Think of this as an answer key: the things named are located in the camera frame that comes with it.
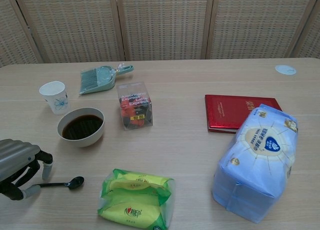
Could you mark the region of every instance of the white sticker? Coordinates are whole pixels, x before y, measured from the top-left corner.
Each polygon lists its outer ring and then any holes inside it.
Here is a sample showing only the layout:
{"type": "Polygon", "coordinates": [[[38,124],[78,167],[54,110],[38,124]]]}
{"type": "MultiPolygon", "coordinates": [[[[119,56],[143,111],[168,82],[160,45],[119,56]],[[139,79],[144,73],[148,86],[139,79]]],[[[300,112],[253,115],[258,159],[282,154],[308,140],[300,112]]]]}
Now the white sticker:
{"type": "Polygon", "coordinates": [[[275,70],[284,75],[294,75],[297,71],[292,66],[277,65],[275,70]]]}

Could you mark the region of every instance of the blue heart logo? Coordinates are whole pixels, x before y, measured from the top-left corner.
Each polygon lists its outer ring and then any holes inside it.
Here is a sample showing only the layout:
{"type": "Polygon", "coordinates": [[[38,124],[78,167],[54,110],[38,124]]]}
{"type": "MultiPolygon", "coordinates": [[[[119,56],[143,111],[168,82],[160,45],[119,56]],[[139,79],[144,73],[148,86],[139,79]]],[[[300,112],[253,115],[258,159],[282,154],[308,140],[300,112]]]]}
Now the blue heart logo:
{"type": "Polygon", "coordinates": [[[280,146],[277,143],[277,141],[273,138],[273,137],[267,137],[266,141],[265,141],[265,149],[269,150],[269,151],[280,151],[280,146]]]}

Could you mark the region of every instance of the clear plastic box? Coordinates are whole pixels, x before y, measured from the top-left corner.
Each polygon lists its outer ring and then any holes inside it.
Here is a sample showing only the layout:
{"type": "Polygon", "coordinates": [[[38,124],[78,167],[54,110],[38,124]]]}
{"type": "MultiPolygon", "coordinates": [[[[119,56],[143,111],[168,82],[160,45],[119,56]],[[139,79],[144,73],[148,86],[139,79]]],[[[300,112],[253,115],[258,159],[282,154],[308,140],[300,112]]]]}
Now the clear plastic box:
{"type": "Polygon", "coordinates": [[[153,125],[152,103],[144,82],[117,86],[125,130],[153,125]]]}

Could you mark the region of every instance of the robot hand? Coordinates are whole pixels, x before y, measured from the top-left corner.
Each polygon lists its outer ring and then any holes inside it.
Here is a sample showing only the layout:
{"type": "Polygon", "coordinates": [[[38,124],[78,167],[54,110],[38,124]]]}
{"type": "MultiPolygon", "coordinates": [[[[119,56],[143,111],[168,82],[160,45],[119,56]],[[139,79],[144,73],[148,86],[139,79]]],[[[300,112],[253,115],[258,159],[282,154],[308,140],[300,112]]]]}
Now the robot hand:
{"type": "Polygon", "coordinates": [[[0,193],[11,200],[21,200],[40,191],[39,185],[33,185],[26,190],[20,190],[40,169],[39,161],[43,162],[43,180],[48,179],[53,157],[51,154],[41,151],[39,146],[29,142],[5,139],[0,141],[0,193]]]}

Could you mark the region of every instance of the spoon handle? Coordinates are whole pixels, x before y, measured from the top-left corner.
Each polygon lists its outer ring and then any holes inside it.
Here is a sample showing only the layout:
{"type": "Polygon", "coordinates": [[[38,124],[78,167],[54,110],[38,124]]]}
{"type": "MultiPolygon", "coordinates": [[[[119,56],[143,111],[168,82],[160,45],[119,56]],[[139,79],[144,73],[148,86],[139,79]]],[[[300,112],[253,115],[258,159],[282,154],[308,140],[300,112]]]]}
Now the spoon handle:
{"type": "Polygon", "coordinates": [[[64,182],[59,182],[59,183],[40,183],[36,185],[39,185],[40,187],[47,187],[47,186],[65,186],[66,184],[64,182]]]}

